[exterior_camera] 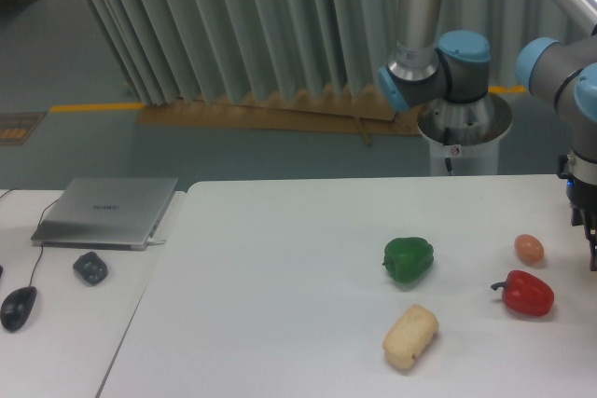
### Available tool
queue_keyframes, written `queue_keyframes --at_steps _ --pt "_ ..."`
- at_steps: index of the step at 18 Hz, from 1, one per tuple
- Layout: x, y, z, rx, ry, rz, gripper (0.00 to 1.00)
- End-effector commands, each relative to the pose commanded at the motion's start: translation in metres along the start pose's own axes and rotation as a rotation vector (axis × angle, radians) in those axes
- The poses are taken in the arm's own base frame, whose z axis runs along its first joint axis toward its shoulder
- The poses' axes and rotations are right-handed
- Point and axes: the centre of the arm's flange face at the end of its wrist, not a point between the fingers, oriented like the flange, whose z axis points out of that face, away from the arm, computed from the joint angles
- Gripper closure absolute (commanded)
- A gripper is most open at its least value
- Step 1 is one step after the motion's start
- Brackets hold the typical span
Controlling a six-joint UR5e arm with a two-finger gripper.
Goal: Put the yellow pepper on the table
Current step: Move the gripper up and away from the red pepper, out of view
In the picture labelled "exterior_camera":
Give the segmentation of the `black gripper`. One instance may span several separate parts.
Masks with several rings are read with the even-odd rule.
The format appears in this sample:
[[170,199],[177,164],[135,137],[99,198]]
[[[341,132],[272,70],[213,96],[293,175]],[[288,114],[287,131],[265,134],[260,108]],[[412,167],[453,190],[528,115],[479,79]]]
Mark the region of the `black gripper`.
[[590,271],[597,270],[596,251],[596,185],[578,177],[586,177],[590,163],[575,153],[558,157],[557,176],[566,181],[566,196],[572,210],[571,225],[583,226],[590,246]]

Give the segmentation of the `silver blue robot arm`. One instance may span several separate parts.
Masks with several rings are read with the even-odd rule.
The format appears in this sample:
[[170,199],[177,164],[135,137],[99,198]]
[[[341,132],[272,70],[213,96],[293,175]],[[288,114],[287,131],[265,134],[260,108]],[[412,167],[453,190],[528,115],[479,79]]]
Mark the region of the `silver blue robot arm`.
[[[378,71],[382,91],[396,111],[423,108],[418,126],[441,147],[441,169],[468,146],[495,141],[509,129],[507,104],[489,91],[491,51],[481,34],[457,30],[437,35],[441,0],[399,0],[394,54]],[[554,0],[586,32],[572,44],[542,37],[520,52],[515,74],[536,98],[572,128],[558,176],[567,183],[571,223],[596,241],[596,0]]]

